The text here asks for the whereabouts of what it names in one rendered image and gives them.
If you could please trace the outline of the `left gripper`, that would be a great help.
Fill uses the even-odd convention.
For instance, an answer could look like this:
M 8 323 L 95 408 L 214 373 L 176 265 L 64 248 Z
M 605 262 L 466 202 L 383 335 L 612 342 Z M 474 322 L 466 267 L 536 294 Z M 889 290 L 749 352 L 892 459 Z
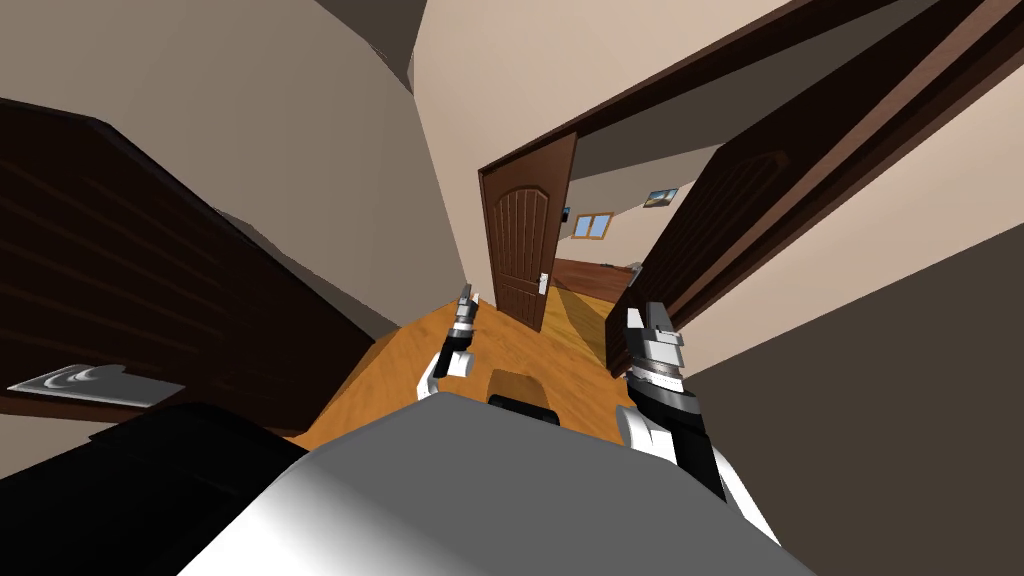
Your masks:
M 472 285 L 465 284 L 458 299 L 459 304 L 456 306 L 455 320 L 451 328 L 451 335 L 454 338 L 472 339 L 479 301 L 480 294 L 472 295 Z

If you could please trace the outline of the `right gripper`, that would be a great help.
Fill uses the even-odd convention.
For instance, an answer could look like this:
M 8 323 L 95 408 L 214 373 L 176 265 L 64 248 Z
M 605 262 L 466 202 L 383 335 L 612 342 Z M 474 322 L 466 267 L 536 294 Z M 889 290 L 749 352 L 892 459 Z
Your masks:
M 626 328 L 635 329 L 635 366 L 660 373 L 680 373 L 684 342 L 675 332 L 662 302 L 646 304 L 646 325 L 639 308 L 628 308 Z

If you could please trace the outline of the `brown arched panel door leaf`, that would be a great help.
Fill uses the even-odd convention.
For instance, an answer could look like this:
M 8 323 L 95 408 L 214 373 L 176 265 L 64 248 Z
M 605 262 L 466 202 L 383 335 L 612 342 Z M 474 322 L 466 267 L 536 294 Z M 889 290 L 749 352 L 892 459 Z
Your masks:
M 577 140 L 569 133 L 479 172 L 494 305 L 536 332 L 547 304 L 538 279 L 554 266 Z

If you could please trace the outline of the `dark brown arched door leaf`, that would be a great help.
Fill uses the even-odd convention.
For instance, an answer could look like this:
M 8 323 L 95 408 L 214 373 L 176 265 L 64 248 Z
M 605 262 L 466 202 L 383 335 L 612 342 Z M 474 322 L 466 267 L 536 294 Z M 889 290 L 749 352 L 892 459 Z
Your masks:
M 765 210 L 764 194 L 792 165 L 782 150 L 729 152 L 720 147 L 694 180 L 605 321 L 606 364 L 617 377 L 630 362 L 624 329 L 628 308 L 648 301 L 666 306 L 701 290 L 701 277 L 718 262 Z

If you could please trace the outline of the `wood framed window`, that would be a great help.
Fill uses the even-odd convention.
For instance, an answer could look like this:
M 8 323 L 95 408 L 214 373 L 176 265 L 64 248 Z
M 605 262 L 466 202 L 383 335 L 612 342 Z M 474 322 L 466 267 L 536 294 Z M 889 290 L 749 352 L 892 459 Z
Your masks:
M 613 215 L 611 212 L 578 215 L 570 239 L 603 239 Z

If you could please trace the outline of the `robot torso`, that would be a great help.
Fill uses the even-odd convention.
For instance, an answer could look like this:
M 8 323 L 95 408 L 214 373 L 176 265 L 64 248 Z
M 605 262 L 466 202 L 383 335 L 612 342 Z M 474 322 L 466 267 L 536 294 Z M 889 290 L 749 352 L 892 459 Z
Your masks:
M 179 576 L 815 576 L 665 459 L 451 393 L 290 466 Z

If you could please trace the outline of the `dark brown slatted door leaf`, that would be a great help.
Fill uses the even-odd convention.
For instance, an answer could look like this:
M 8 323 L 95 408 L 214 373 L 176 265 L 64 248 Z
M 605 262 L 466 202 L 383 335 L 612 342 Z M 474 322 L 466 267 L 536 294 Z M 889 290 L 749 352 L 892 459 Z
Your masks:
M 105 122 L 0 98 L 0 414 L 125 421 L 138 409 L 18 390 L 121 365 L 295 436 L 373 344 Z

